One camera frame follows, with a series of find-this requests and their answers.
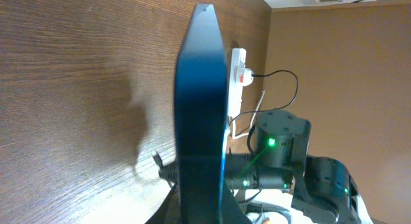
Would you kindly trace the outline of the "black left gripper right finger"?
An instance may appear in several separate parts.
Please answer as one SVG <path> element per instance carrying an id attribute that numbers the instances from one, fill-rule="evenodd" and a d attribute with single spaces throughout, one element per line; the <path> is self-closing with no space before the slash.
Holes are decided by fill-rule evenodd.
<path id="1" fill-rule="evenodd" d="M 223 184 L 221 216 L 223 224 L 251 224 L 251 220 L 242 213 L 237 201 L 228 188 Z"/>

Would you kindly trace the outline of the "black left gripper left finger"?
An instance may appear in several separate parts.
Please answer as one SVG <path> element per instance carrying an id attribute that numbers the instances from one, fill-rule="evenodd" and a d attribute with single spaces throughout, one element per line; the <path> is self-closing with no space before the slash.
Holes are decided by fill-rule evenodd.
<path id="1" fill-rule="evenodd" d="M 180 186 L 175 184 L 146 224 L 181 224 Z"/>

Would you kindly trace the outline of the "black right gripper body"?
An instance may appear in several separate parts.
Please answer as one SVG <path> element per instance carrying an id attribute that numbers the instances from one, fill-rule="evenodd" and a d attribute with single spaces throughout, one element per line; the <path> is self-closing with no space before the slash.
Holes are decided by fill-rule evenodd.
<path id="1" fill-rule="evenodd" d="M 182 191 L 230 189 L 289 190 L 293 180 L 290 154 L 226 154 L 191 157 L 167 165 L 158 158 L 159 176 L 180 185 Z"/>

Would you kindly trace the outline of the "blue Galaxy smartphone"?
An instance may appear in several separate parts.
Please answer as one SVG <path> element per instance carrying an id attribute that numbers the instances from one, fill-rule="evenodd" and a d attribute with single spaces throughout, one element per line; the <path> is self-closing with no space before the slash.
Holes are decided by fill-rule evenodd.
<path id="1" fill-rule="evenodd" d="M 227 62 L 213 4 L 197 4 L 177 58 L 174 123 L 183 223 L 219 223 Z"/>

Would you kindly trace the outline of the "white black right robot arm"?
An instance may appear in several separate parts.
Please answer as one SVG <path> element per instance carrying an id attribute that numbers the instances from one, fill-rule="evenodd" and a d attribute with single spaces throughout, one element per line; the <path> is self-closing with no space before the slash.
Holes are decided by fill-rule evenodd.
<path id="1" fill-rule="evenodd" d="M 309 121 L 284 110 L 254 115 L 248 154 L 227 154 L 231 189 L 291 191 L 291 207 L 315 223 L 371 223 L 347 168 L 328 157 L 308 155 Z"/>

